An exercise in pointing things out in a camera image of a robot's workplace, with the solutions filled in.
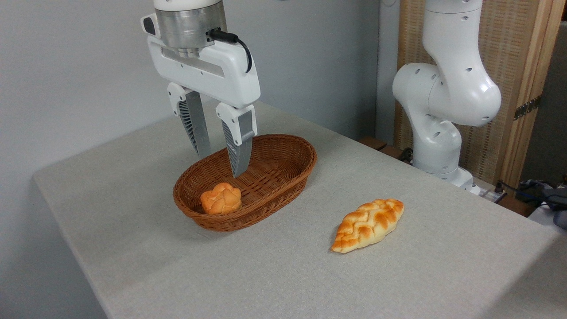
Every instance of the bread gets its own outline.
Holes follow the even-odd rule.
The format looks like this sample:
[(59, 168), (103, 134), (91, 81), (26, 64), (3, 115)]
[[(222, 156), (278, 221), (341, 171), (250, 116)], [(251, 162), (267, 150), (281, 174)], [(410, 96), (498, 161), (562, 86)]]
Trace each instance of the bread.
[(209, 215), (225, 215), (242, 208), (240, 190), (228, 183), (217, 184), (201, 194), (201, 205)]
[(375, 244), (396, 229), (404, 204), (396, 199), (377, 199), (348, 213), (338, 226), (331, 251), (348, 253)]

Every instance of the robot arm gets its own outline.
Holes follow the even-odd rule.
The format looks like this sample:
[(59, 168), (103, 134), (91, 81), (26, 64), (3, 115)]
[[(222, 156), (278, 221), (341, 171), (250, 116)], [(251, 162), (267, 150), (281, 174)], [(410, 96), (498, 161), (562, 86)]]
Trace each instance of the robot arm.
[(423, 44), (439, 74), (429, 95), (432, 115), (453, 123), (482, 126), (500, 109), (500, 90), (479, 54), (482, 1), (427, 1)]
[(253, 58), (236, 35), (225, 32), (222, 0), (154, 0), (154, 7), (141, 22), (156, 70), (171, 81), (167, 91), (174, 114), (203, 158), (210, 143), (200, 94), (220, 101), (216, 113), (237, 177), (248, 168), (257, 135), (252, 103), (260, 97), (260, 85)]
[(501, 95), (480, 59), (482, 0), (426, 0), (423, 44), (437, 66), (404, 65), (393, 93), (412, 125), (413, 165), (466, 190), (459, 168), (461, 136), (452, 124), (481, 126), (498, 113)]

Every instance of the gray tablecloth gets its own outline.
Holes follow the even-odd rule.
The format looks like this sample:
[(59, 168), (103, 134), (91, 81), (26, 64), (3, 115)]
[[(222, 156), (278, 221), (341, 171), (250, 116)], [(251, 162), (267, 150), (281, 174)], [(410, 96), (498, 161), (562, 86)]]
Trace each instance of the gray tablecloth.
[[(206, 107), (213, 149), (222, 129)], [(34, 179), (110, 318), (567, 318), (567, 240), (487, 200), (263, 103), (260, 134), (307, 139), (305, 190), (231, 233), (197, 226), (172, 187), (198, 160), (165, 120)], [(348, 212), (396, 198), (382, 242), (329, 247)]]

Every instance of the brown woven basket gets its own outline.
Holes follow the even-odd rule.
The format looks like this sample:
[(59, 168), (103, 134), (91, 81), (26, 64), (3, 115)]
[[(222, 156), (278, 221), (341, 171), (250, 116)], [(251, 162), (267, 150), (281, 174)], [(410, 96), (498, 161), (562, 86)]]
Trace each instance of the brown woven basket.
[[(189, 167), (174, 186), (177, 207), (199, 226), (230, 232), (251, 226), (294, 200), (305, 188), (317, 154), (305, 139), (283, 134), (253, 138), (248, 170), (232, 177), (229, 154), (222, 149)], [(239, 188), (242, 208), (227, 215), (207, 215), (200, 196), (221, 182)]]

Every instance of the braided bread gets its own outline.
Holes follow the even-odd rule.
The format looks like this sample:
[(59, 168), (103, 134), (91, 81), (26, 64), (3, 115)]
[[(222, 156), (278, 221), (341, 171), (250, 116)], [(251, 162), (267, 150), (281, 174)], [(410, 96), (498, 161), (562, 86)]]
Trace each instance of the braided bread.
[(348, 253), (375, 244), (396, 229), (404, 204), (396, 199), (377, 199), (348, 213), (338, 226), (331, 251)]

